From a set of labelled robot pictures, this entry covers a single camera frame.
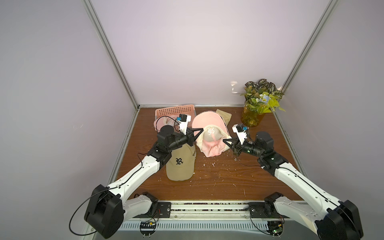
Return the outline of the pink baseball cap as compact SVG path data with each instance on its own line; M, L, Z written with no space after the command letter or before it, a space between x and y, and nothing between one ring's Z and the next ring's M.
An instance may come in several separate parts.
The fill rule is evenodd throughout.
M206 111L198 114L192 122L192 127L204 129L196 144L206 157L219 156L230 148L223 140L230 139L231 136L224 119L218 113Z

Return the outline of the beige baseball cap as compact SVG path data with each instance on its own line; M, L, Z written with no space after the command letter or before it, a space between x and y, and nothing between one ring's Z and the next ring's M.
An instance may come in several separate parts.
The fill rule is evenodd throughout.
M189 180L195 170L196 147L185 144L173 150L170 160L166 164L166 173L169 180L181 182Z

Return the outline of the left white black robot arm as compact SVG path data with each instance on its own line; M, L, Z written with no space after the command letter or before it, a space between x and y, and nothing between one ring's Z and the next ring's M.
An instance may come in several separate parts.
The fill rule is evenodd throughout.
M85 221L108 239L125 220L150 212L156 202L152 195L142 194L134 199L129 197L167 164L172 151L185 144L192 146L203 131L202 128L186 128L184 132L177 133L172 126L162 127L157 134L157 141L138 165L108 186L99 185L93 190L85 212Z

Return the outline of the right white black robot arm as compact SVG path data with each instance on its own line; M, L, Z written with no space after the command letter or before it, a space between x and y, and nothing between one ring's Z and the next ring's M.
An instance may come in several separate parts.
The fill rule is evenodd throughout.
M279 193L265 199L270 209L314 232L321 240L360 240L364 236L360 213L351 201L341 201L302 175L274 150L274 140L267 132L258 132L254 142L247 141L245 131L223 142L235 155L257 157L261 168L290 187L307 206L297 204Z

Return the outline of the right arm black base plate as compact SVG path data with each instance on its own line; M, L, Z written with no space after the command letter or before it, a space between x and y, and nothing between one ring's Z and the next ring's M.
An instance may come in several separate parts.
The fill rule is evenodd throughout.
M251 213L252 218L279 219L280 217L289 218L277 212L273 203L270 202L249 202L245 211Z

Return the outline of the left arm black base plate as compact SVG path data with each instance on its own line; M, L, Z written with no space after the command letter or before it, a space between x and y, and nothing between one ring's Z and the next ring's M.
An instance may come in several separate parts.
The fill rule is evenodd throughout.
M170 218L171 206L171 202L156 202L151 205L147 213L135 216L135 218Z

